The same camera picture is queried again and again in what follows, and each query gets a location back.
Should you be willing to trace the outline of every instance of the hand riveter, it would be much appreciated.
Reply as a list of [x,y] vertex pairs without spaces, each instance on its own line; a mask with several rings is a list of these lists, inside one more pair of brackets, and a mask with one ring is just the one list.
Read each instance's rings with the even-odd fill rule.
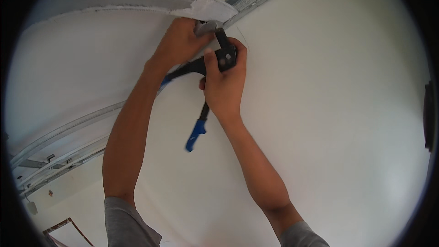
[[[218,43],[221,49],[215,51],[215,55],[218,60],[218,68],[220,72],[224,72],[236,65],[236,48],[230,44],[227,40],[226,33],[222,28],[217,28],[215,30],[215,36],[217,37]],[[189,73],[199,73],[206,76],[206,65],[204,64],[204,57],[195,59],[194,61],[188,62],[183,66],[179,67],[175,71],[167,74],[162,81],[160,88],[162,89],[166,84],[168,84],[174,78],[180,77]],[[194,149],[195,141],[200,134],[205,134],[206,129],[204,129],[204,124],[207,120],[207,115],[209,113],[209,106],[204,102],[203,110],[201,110],[200,118],[198,118],[195,123],[195,127],[189,139],[186,142],[186,150],[188,152]]]

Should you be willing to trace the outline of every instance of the forearm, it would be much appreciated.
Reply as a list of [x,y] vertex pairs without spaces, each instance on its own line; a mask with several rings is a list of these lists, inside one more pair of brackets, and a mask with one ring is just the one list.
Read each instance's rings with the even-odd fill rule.
[[167,70],[153,59],[126,100],[104,153],[105,196],[120,197],[134,206],[134,188],[142,166],[152,104]]
[[290,204],[282,178],[265,157],[241,118],[221,122],[233,146],[244,174],[250,195],[263,211],[272,211]]

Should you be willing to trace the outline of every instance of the left hand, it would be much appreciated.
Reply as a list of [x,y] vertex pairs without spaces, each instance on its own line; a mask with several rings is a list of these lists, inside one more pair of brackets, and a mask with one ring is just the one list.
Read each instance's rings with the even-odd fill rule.
[[196,20],[185,17],[174,19],[151,60],[168,71],[173,66],[193,58],[215,37],[213,32],[196,37],[195,22]]

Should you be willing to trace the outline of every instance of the drywall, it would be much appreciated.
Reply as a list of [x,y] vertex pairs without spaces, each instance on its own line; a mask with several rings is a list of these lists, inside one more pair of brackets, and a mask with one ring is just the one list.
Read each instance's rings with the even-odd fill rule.
[[[8,85],[11,143],[17,149],[124,100],[171,19],[91,13],[26,32]],[[399,0],[271,0],[227,34],[249,48],[244,122],[304,219],[332,246],[390,246],[416,206],[429,160],[426,59]],[[179,246],[275,246],[212,114],[208,133],[184,151],[204,102],[198,79],[176,79],[157,97],[136,188],[139,212],[147,223],[156,221],[147,213],[157,212],[166,227],[160,232]],[[89,162],[72,171],[83,183],[52,206],[43,197],[49,188],[69,189],[64,177],[31,195],[38,228],[72,217],[105,246],[102,183],[88,179],[100,168]]]

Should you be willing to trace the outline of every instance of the blue handle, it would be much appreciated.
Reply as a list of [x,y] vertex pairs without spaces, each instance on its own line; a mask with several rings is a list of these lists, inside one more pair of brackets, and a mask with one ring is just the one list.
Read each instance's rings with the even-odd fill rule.
[[204,124],[206,120],[198,119],[197,123],[195,123],[195,127],[192,130],[192,134],[186,142],[186,150],[191,152],[194,149],[195,141],[197,140],[200,134],[206,134],[206,129],[204,129]]

